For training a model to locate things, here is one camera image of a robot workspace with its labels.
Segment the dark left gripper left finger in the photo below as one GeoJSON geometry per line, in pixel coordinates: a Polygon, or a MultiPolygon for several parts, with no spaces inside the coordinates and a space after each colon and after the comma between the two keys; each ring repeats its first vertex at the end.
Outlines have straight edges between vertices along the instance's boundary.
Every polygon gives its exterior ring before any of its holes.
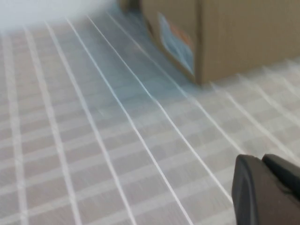
{"type": "Polygon", "coordinates": [[[238,155],[232,181],[232,201],[239,225],[298,225],[300,188],[289,188],[266,164],[238,155]]]}

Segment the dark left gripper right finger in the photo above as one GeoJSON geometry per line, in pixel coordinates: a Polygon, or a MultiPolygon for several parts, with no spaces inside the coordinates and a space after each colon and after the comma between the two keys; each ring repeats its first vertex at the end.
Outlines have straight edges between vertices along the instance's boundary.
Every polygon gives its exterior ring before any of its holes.
{"type": "Polygon", "coordinates": [[[262,161],[289,188],[300,187],[300,168],[274,154],[265,154],[262,161]]]}

